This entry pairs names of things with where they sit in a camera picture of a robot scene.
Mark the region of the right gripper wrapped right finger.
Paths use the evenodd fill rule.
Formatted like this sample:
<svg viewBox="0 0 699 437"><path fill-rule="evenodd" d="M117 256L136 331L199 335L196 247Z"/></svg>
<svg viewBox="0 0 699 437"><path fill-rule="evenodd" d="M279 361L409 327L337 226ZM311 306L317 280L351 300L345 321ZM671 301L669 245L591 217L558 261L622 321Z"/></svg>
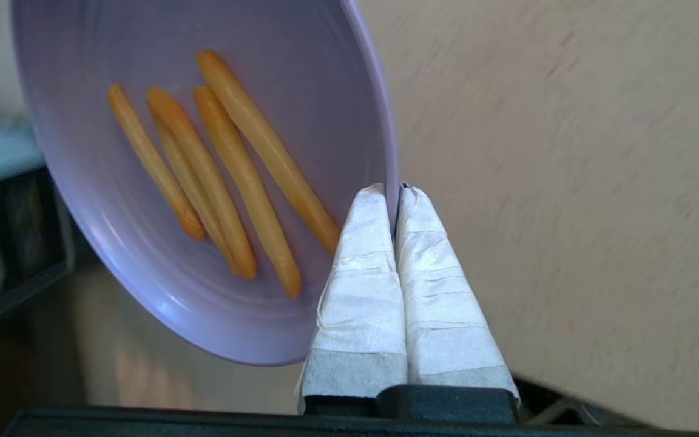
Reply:
<svg viewBox="0 0 699 437"><path fill-rule="evenodd" d="M400 189L396 263L408 381L503 389L521 401L444 225L428 195L415 186Z"/></svg>

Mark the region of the right gripper wrapped left finger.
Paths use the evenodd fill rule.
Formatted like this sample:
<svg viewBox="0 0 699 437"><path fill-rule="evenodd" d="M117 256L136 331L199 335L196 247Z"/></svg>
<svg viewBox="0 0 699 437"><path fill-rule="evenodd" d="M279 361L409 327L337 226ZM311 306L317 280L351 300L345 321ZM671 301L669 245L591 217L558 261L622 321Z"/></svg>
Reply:
<svg viewBox="0 0 699 437"><path fill-rule="evenodd" d="M299 379L299 412L316 396L376 398L408 379L402 288L384 185L357 192L320 296Z"/></svg>

